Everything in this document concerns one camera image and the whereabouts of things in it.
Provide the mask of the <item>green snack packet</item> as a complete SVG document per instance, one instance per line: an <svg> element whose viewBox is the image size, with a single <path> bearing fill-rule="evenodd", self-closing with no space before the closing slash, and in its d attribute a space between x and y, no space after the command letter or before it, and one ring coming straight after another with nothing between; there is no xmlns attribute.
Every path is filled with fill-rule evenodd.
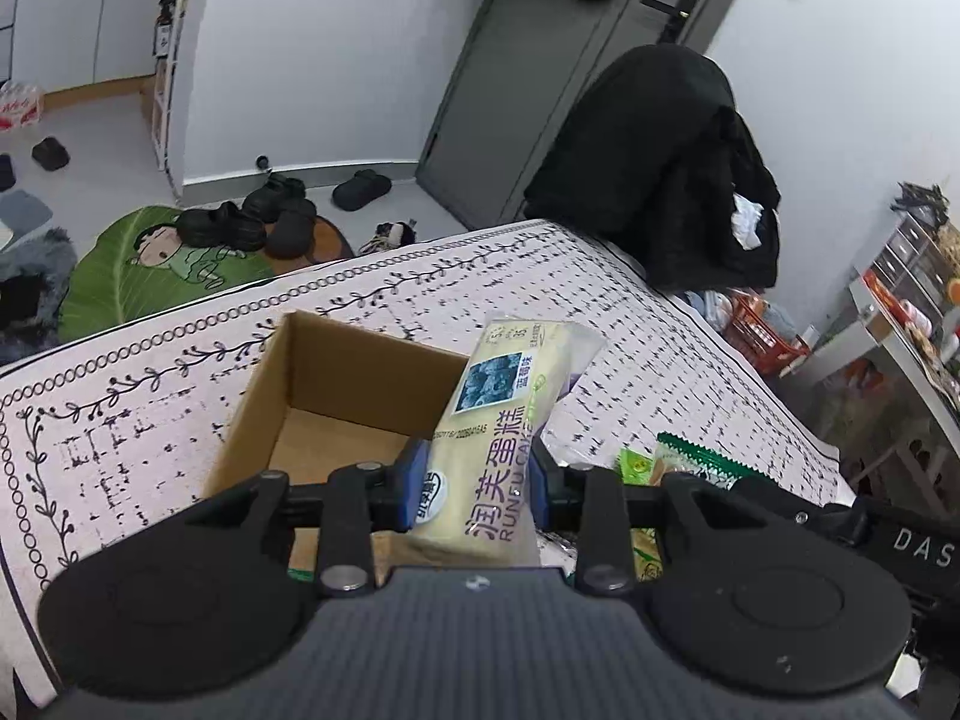
<svg viewBox="0 0 960 720"><path fill-rule="evenodd" d="M617 470L627 488L659 488L667 473L688 473L722 489L731 489L737 481L757 476L747 465L670 433L658 434L651 455L633 449L620 450ZM656 530L633 528L630 535L636 577L641 582L661 577L662 557Z"/></svg>

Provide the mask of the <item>yellow cake snack package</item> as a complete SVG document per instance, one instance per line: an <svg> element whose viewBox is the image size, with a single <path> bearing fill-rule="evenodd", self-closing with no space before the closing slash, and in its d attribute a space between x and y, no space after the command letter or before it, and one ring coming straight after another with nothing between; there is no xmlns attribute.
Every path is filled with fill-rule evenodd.
<svg viewBox="0 0 960 720"><path fill-rule="evenodd" d="M602 348L579 323L487 322L434 429L409 533L416 554L435 566L539 566L534 437Z"/></svg>

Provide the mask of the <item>brown cardboard box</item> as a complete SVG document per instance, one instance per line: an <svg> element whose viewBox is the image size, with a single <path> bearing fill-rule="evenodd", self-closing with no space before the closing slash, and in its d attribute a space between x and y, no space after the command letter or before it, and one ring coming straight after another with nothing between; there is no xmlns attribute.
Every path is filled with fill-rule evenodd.
<svg viewBox="0 0 960 720"><path fill-rule="evenodd" d="M247 382L203 494L263 472L324 483L360 461L392 465L409 439L429 439L466 358L346 323L281 319Z"/></svg>

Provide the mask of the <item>white desk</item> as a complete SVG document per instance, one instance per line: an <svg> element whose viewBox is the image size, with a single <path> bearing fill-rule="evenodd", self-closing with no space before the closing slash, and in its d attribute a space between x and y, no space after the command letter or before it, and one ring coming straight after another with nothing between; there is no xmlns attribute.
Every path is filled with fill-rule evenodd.
<svg viewBox="0 0 960 720"><path fill-rule="evenodd" d="M820 382L864 358L877 359L880 371L890 374L893 391L910 413L901 423L898 440L910 450L910 442L928 434L931 447L928 465L914 455L903 457L903 465L931 509L942 511L946 504L937 495L937 486L947 461L958 465L958 397L953 379L939 361L929 362L916 348L905 322L900 302L884 298L878 290L884 283L872 268L848 284L848 293L857 310L856 318L843 330L820 343L793 375L800 390L812 390Z"/></svg>

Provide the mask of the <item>red plastic basket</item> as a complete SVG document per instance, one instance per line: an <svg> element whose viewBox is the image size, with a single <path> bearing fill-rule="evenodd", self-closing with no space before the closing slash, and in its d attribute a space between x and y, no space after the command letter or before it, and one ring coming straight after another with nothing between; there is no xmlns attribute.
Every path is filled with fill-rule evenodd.
<svg viewBox="0 0 960 720"><path fill-rule="evenodd" d="M763 318L765 301L760 296L734 293L731 304L731 318L722 336L761 377L781 376L791 364L811 354L802 338L785 340Z"/></svg>

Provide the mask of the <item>white patterned bed cover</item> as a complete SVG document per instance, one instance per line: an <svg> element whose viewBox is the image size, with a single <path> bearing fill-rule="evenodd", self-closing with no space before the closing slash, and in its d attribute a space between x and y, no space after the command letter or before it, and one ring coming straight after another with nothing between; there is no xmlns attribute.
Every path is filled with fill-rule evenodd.
<svg viewBox="0 0 960 720"><path fill-rule="evenodd" d="M697 312L610 245L551 223L469 232L233 289L62 344L2 376L2 712L57 692L39 598L72 562L199 500L275 341L280 374L334 405L397 411L389 444L429 431L493 319L564 320L601 351L558 403L558 457L612 465L670 433L817 504L843 500L838 452L802 426Z"/></svg>

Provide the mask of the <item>grey drawer organizer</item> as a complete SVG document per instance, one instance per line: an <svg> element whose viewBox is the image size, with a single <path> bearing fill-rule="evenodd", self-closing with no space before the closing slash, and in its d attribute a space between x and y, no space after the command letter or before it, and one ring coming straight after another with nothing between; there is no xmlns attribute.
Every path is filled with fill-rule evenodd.
<svg viewBox="0 0 960 720"><path fill-rule="evenodd" d="M939 242L910 213L895 211L896 225L862 262L861 273L872 271L899 301L921 310L937 328L953 309L949 283L958 277L957 266L940 250Z"/></svg>

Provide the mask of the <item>black shoes on mat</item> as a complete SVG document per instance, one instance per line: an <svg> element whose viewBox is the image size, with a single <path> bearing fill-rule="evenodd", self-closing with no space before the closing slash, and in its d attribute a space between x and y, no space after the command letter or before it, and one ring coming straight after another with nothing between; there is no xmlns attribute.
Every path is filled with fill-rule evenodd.
<svg viewBox="0 0 960 720"><path fill-rule="evenodd" d="M296 260L313 252L316 205L295 177L272 176L238 205L183 211L174 223L190 247L228 247L241 254L265 252L277 260Z"/></svg>

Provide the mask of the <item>black slipper by door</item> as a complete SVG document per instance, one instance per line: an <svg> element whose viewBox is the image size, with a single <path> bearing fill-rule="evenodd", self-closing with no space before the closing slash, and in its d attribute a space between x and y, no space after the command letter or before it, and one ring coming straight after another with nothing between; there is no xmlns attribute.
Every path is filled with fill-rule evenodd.
<svg viewBox="0 0 960 720"><path fill-rule="evenodd" d="M374 169L361 169L332 190L331 202L338 210L353 213L381 199L391 190L392 181L389 177Z"/></svg>

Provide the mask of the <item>green cartoon floor mat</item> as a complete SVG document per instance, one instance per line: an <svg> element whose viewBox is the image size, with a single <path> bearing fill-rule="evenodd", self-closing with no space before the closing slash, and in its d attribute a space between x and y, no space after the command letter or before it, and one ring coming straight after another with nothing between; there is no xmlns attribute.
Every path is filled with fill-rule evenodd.
<svg viewBox="0 0 960 720"><path fill-rule="evenodd" d="M314 224L313 252L296 260L272 259L260 250L194 249L179 239L178 218L171 206L144 206L99 234L71 272L60 305L60 340L81 340L225 289L353 255L342 232L322 216Z"/></svg>

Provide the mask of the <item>black clothes pile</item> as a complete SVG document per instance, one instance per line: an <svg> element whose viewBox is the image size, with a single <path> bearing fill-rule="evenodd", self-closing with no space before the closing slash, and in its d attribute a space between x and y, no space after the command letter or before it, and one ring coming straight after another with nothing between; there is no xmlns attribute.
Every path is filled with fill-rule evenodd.
<svg viewBox="0 0 960 720"><path fill-rule="evenodd" d="M664 293L770 289L781 195L727 76L685 46L613 60L524 192L524 215L610 242Z"/></svg>

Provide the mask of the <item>grey door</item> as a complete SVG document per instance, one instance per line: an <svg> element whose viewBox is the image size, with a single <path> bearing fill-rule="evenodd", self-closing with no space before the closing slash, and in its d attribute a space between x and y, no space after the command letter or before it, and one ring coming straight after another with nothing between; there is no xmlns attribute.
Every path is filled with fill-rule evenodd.
<svg viewBox="0 0 960 720"><path fill-rule="evenodd" d="M731 0L483 0L416 171L465 227L516 220L568 110L635 46L708 46Z"/></svg>

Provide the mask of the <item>white cabinet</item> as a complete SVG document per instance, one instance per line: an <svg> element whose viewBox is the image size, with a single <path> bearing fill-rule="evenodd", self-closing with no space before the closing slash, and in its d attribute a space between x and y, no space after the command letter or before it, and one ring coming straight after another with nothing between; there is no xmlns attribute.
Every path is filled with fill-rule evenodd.
<svg viewBox="0 0 960 720"><path fill-rule="evenodd" d="M149 75L183 9L182 0L2 0L2 78L59 93Z"/></svg>

